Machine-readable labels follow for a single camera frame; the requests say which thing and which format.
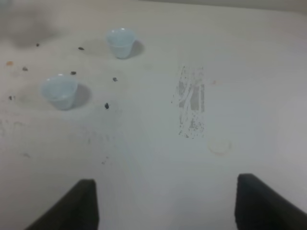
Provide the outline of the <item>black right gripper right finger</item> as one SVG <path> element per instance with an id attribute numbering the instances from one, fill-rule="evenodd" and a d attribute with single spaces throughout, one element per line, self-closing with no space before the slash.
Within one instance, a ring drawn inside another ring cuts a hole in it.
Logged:
<path id="1" fill-rule="evenodd" d="M 237 178 L 235 222 L 239 230 L 305 230 L 307 214 L 250 173 Z"/>

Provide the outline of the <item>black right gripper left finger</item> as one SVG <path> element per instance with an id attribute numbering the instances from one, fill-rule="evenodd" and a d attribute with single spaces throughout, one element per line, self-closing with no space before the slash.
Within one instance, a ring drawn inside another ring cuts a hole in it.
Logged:
<path id="1" fill-rule="evenodd" d="M 98 227 L 96 183 L 92 179 L 83 179 L 27 229 L 96 230 Z"/>

